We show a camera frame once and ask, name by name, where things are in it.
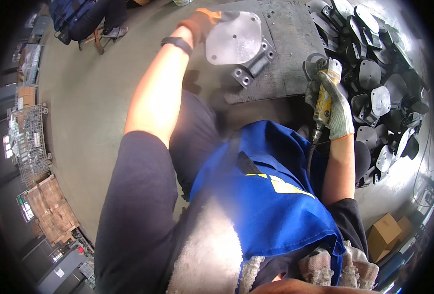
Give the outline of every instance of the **gray knit glove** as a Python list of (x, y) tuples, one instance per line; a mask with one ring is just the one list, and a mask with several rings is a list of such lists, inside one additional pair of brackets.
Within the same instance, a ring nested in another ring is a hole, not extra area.
[[(326, 125), (330, 129), (330, 140), (353, 134), (354, 125), (352, 124), (352, 113), (348, 100), (340, 93), (326, 73), (319, 72), (318, 78), (331, 96), (331, 115)], [(313, 108), (317, 105), (319, 91), (319, 82), (311, 81), (308, 83), (305, 102)]]

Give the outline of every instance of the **wristwatch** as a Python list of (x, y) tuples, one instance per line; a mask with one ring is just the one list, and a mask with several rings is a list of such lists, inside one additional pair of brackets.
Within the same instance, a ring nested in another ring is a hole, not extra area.
[(173, 44), (178, 48), (181, 48), (183, 51), (186, 52), (187, 55), (191, 55), (192, 48), (189, 46), (189, 44), (184, 41), (181, 37), (166, 37), (161, 40), (161, 47), (164, 44)]

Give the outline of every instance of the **workbench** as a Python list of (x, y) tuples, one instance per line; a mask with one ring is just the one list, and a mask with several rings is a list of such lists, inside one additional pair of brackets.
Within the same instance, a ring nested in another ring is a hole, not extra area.
[(244, 0), (209, 9), (256, 13), (261, 19), (263, 37), (271, 43), (278, 56), (278, 60), (265, 68), (248, 89), (241, 88), (237, 92), (222, 90), (226, 103), (235, 104), (305, 93), (307, 79), (302, 70), (302, 62), (313, 53), (325, 55), (325, 50), (304, 4), (288, 0)]

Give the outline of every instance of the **cardboard box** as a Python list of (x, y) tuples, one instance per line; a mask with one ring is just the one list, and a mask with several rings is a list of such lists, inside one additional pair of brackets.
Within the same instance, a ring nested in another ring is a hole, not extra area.
[(390, 214), (384, 215), (374, 223), (369, 238), (367, 238), (372, 262), (378, 262), (389, 253), (395, 247), (400, 234), (401, 227)]
[(411, 231), (413, 230), (413, 225), (406, 216), (397, 221), (397, 224), (401, 227), (401, 234), (398, 236), (398, 242), (402, 243), (410, 236)]
[(36, 86), (20, 86), (17, 89), (17, 108), (23, 109), (36, 104)]

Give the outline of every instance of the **blue apron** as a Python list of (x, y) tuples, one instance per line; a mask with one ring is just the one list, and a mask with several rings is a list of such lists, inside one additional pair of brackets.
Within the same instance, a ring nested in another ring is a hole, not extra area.
[[(217, 174), (227, 142), (199, 171), (190, 202), (204, 187), (217, 197), (234, 223), (244, 262), (252, 256), (278, 256), (325, 243), (332, 256), (332, 285), (337, 285), (345, 248), (333, 217), (317, 198), (320, 189), (314, 191), (308, 181), (305, 155), (309, 147), (305, 138), (272, 121), (246, 125), (238, 152), (243, 151), (260, 173), (244, 174), (234, 165), (224, 177)], [(326, 166), (317, 153), (312, 164)], [(324, 172), (324, 168), (313, 171), (314, 185), (321, 187)]]

